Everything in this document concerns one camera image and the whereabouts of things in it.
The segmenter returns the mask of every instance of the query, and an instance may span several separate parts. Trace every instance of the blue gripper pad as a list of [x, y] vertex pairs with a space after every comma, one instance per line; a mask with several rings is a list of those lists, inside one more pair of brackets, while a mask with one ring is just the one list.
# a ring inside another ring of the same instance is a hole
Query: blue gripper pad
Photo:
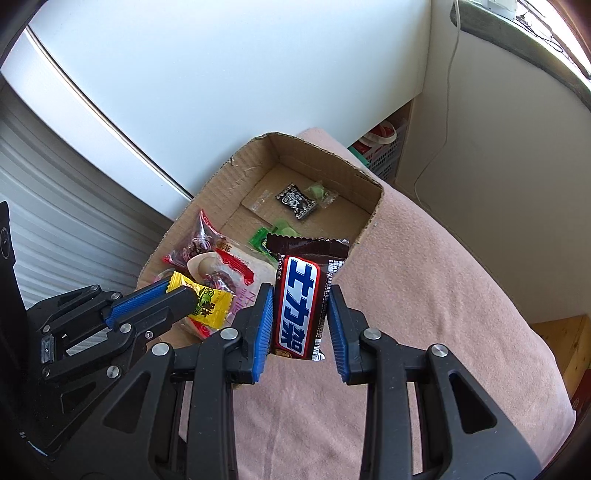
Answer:
[[135, 310], [137, 307], [142, 306], [149, 301], [158, 298], [160, 295], [164, 295], [166, 293], [166, 289], [168, 288], [168, 282], [169, 279], [165, 278], [146, 288], [142, 288], [140, 291], [124, 297], [120, 303], [117, 303], [113, 307], [111, 310], [111, 315], [105, 319], [107, 327], [112, 329], [119, 317], [131, 312], [132, 310]]
[[254, 359], [252, 364], [252, 379], [258, 382], [265, 369], [265, 359], [271, 341], [273, 327], [273, 289], [269, 288], [265, 305], [261, 313], [261, 323], [256, 333], [254, 345]]
[[343, 382], [347, 382], [350, 377], [349, 349], [345, 339], [345, 332], [343, 331], [339, 309], [337, 308], [337, 300], [335, 299], [332, 290], [329, 294], [327, 319], [329, 323], [330, 339], [333, 344], [333, 352], [335, 353], [336, 369], [340, 374], [340, 377], [343, 379]]

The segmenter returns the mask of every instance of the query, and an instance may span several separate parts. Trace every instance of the white wall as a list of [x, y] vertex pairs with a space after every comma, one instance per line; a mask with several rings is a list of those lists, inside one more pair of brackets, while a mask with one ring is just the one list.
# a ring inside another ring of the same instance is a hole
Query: white wall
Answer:
[[[140, 3], [49, 0], [30, 27], [191, 194], [252, 137], [321, 127], [351, 145], [423, 87], [430, 0]], [[21, 95], [26, 76], [7, 79]]]
[[[423, 94], [397, 183], [413, 183], [444, 138], [452, 0], [434, 0]], [[462, 33], [450, 139], [418, 183], [529, 322], [591, 313], [591, 112], [533, 65]]]

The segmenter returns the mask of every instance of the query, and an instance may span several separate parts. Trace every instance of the yellow candy wrapper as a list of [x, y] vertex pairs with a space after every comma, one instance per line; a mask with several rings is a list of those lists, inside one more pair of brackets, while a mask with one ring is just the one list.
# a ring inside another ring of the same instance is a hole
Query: yellow candy wrapper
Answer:
[[197, 294], [197, 307], [191, 315], [187, 316], [191, 320], [196, 320], [215, 329], [220, 329], [226, 315], [228, 315], [234, 295], [227, 291], [215, 290], [199, 285], [178, 272], [173, 273], [166, 292], [168, 293], [182, 286], [192, 288]]

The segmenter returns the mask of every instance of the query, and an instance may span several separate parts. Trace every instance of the wooden surface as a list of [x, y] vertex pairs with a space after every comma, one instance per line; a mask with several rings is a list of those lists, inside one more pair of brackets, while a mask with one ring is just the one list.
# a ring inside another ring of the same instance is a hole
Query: wooden surface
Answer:
[[552, 350], [572, 398], [591, 361], [591, 320], [587, 315], [580, 315], [535, 323], [531, 327]]

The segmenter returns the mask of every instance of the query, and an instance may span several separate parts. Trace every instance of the red snack bag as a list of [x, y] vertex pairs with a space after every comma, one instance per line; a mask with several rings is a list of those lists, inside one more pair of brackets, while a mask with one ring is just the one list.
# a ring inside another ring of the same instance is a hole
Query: red snack bag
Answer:
[[195, 229], [180, 244], [179, 248], [173, 250], [162, 258], [163, 262], [173, 265], [179, 272], [186, 275], [187, 262], [196, 255], [212, 252], [226, 243], [226, 237], [218, 232], [203, 209], [199, 210], [197, 215], [197, 225]]

